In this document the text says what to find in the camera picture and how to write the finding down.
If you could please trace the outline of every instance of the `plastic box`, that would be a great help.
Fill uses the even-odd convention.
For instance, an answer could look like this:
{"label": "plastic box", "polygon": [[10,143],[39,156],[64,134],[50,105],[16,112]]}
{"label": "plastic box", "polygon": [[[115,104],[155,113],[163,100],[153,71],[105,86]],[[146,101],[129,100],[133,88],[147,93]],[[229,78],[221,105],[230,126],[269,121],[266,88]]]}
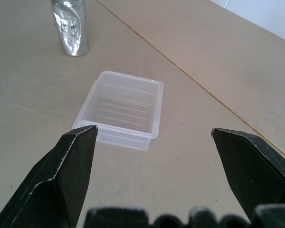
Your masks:
{"label": "plastic box", "polygon": [[162,82],[104,71],[72,129],[97,125],[98,142],[147,150],[158,136],[162,95]]}

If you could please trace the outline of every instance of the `silver cylinder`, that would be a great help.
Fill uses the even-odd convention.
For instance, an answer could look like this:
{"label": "silver cylinder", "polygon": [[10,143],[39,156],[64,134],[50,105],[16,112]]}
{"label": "silver cylinder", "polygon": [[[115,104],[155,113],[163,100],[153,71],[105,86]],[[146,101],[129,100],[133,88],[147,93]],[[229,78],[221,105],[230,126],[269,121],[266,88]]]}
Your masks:
{"label": "silver cylinder", "polygon": [[70,56],[88,53],[85,0],[52,0],[52,9],[63,51]]}

